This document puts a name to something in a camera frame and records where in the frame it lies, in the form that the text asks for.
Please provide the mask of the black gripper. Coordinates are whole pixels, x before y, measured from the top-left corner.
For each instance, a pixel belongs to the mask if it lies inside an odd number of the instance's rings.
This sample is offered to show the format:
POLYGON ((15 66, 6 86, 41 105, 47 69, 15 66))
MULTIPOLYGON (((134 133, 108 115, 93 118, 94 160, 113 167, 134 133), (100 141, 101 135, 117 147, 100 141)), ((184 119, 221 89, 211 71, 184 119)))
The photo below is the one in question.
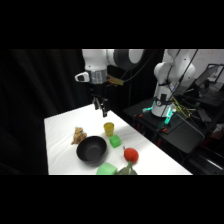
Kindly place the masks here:
POLYGON ((102 109, 102 113, 104 117, 107 116, 107 113, 110 110, 110 102, 108 99, 105 99, 106 89, 107 89, 106 83, 90 85, 90 91, 91 91, 91 95, 93 96, 93 104, 95 106, 95 110, 102 109), (101 106, 100 106, 98 98, 103 98, 101 106))

